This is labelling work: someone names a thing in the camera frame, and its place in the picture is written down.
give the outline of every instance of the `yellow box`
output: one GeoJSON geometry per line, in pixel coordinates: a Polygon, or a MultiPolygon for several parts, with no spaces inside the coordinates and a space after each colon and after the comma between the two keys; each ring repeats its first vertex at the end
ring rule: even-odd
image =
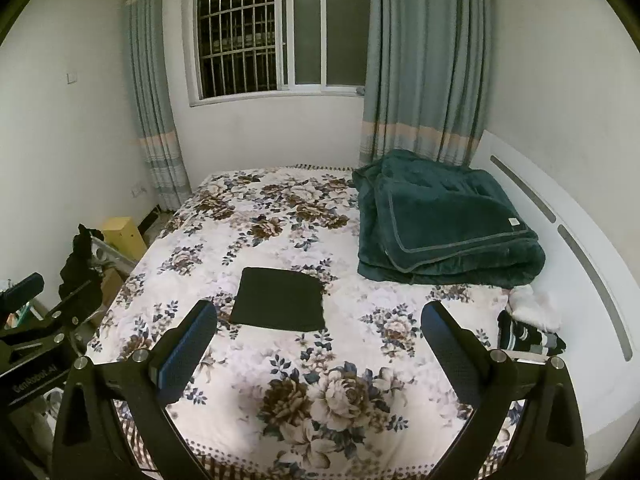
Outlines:
{"type": "Polygon", "coordinates": [[[109,218],[100,231],[104,234],[105,242],[129,258],[139,260],[146,253],[145,241],[130,216],[109,218]]]}

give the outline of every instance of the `metal screw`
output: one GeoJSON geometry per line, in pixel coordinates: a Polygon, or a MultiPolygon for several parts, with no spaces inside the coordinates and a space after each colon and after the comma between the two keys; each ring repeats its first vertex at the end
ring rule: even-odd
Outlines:
{"type": "Polygon", "coordinates": [[[496,363],[503,363],[507,360],[507,354],[497,348],[489,352],[489,357],[491,358],[491,361],[495,361],[496,363]]]}
{"type": "Polygon", "coordinates": [[[137,363],[141,363],[142,361],[145,361],[147,357],[149,357],[149,350],[147,350],[146,348],[136,350],[135,352],[133,352],[133,355],[131,356],[131,358],[137,363]]]}
{"type": "Polygon", "coordinates": [[[89,364],[89,359],[87,359],[86,357],[82,356],[82,357],[79,357],[78,359],[76,359],[76,362],[74,363],[74,368],[76,370],[82,370],[88,364],[89,364]]]}
{"type": "Polygon", "coordinates": [[[554,355],[551,359],[549,359],[549,361],[551,362],[552,367],[556,370],[562,370],[564,368],[564,361],[562,361],[562,359],[558,356],[554,355]]]}

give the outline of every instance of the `white wall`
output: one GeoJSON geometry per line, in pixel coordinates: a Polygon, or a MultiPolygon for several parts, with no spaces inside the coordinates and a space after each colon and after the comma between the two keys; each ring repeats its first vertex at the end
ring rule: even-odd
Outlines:
{"type": "Polygon", "coordinates": [[[606,0],[494,0],[487,129],[587,211],[640,282],[640,53],[606,0]]]}
{"type": "Polygon", "coordinates": [[[361,97],[278,96],[190,107],[182,0],[163,0],[162,13],[169,94],[192,187],[214,171],[357,163],[361,97]]]}
{"type": "Polygon", "coordinates": [[[0,279],[37,271],[58,302],[78,223],[156,204],[126,93],[121,0],[31,0],[0,45],[0,279]],[[66,84],[66,73],[78,81],[66,84]]]}

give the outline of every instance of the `metal security grille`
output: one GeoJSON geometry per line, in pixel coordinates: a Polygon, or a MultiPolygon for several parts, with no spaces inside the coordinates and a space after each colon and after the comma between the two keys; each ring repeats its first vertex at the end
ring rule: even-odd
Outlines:
{"type": "Polygon", "coordinates": [[[274,0],[198,0],[202,97],[275,90],[274,0]]]}

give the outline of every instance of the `blue curtain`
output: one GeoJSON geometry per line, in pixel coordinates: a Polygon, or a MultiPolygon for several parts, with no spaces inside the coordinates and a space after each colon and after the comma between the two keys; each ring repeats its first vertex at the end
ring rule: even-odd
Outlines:
{"type": "Polygon", "coordinates": [[[484,130],[490,0],[371,0],[360,162],[468,164],[484,130]]]}
{"type": "Polygon", "coordinates": [[[125,0],[126,61],[138,117],[138,140],[164,210],[191,195],[169,102],[162,44],[162,0],[125,0]]]}

